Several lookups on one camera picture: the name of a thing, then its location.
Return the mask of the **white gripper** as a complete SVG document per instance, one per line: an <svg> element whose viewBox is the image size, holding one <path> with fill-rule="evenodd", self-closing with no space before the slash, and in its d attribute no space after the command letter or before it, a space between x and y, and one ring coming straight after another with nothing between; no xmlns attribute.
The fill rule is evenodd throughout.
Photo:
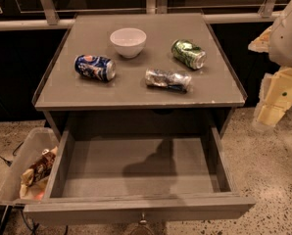
<svg viewBox="0 0 292 235"><path fill-rule="evenodd" d="M271 27L265 29L249 45L248 49L257 53L267 53ZM275 128L292 107L292 68L281 67L271 78L265 104L259 103L253 116L253 126L259 130Z"/></svg>

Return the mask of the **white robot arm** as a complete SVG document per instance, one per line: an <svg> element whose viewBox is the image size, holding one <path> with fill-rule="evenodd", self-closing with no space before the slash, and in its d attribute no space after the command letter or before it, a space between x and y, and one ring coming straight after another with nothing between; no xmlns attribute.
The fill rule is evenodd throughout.
<svg viewBox="0 0 292 235"><path fill-rule="evenodd" d="M266 73L254 111L253 126L260 131L276 127L292 107L292 0L273 24L249 45L248 49L268 53L280 65L274 74Z"/></svg>

